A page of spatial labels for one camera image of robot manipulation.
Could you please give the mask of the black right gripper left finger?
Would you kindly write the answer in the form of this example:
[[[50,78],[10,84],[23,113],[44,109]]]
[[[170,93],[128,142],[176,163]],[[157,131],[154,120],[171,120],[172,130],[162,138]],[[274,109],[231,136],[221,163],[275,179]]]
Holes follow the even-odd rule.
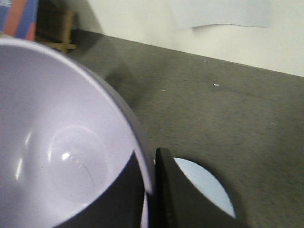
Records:
[[[107,190],[59,228],[139,228],[144,183],[135,151]]]

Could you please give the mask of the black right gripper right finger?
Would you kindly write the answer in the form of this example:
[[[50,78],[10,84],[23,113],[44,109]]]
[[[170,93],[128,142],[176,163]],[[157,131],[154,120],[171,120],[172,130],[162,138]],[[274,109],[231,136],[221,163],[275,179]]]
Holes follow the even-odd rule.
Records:
[[[156,150],[157,219],[160,228],[245,228],[202,195],[167,148]]]

